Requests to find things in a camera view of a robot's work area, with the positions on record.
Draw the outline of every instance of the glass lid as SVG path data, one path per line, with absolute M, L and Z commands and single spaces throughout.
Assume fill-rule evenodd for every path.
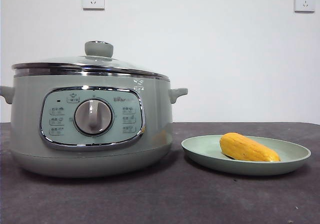
M 21 74 L 35 74 L 44 69 L 52 69 L 57 72 L 99 72 L 99 73 L 122 73 L 122 74 L 137 74 L 142 76 L 154 76 L 162 79 L 168 77 L 162 74 L 153 72 L 152 70 L 133 65 L 128 62 L 123 62 L 113 59 L 114 52 L 113 46 L 110 43 L 103 41 L 89 41 L 85 45 L 85 56 L 76 57 L 57 57 L 41 60 L 39 62 L 18 63 L 12 66 L 17 71 L 20 70 Z

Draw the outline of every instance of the silver dial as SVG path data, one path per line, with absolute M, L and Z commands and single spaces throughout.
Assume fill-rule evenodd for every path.
M 76 109 L 74 121 L 84 133 L 96 135 L 109 127 L 112 122 L 112 112 L 106 103 L 90 99 L 80 104 Z

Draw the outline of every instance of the control panel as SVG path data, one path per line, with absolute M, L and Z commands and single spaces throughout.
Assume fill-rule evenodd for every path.
M 141 99 L 131 89 L 58 88 L 44 99 L 40 131 L 56 144 L 101 146 L 141 134 L 144 120 Z

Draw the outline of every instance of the cooker base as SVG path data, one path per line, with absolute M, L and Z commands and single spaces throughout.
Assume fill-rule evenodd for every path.
M 127 173 L 159 161 L 171 144 L 132 154 L 90 158 L 35 157 L 11 151 L 20 166 L 30 172 L 61 178 L 90 178 Z

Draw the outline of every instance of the table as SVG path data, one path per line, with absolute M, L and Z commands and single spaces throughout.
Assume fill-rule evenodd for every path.
M 171 151 L 140 171 L 93 179 L 45 177 L 12 159 L 10 124 L 1 124 L 3 224 L 318 224 L 320 125 L 174 123 Z M 271 177 L 222 173 L 185 156 L 181 141 L 239 132 L 311 150 L 307 164 Z

